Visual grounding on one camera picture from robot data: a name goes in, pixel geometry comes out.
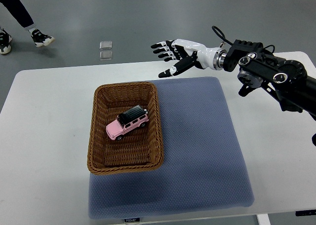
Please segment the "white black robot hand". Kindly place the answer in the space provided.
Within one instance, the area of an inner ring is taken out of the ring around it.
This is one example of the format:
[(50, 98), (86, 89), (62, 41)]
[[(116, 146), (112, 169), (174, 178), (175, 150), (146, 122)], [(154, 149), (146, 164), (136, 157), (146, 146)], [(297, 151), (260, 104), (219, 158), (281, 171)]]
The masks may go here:
[(189, 40), (176, 39), (166, 40), (151, 45), (151, 48), (157, 48), (154, 54), (159, 54), (159, 58), (164, 58), (165, 62), (178, 60), (170, 69), (160, 73), (159, 78), (177, 76), (192, 68), (199, 69), (211, 68), (213, 70), (222, 70), (220, 66), (220, 57), (222, 48), (209, 48), (205, 45)]

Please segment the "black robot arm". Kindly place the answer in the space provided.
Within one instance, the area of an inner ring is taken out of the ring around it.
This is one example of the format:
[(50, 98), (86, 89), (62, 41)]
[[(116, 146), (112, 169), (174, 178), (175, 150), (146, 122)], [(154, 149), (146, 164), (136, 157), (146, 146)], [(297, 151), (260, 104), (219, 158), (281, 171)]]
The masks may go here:
[(274, 55), (261, 42), (235, 40), (230, 42), (216, 26), (212, 30), (221, 39), (219, 47), (208, 48), (184, 39), (165, 40), (151, 46), (153, 53), (176, 64), (160, 73), (160, 78), (177, 76), (192, 67), (232, 72), (239, 66), (239, 95), (247, 96), (257, 88), (264, 89), (280, 105), (282, 111), (316, 117), (316, 80), (308, 76), (304, 65)]

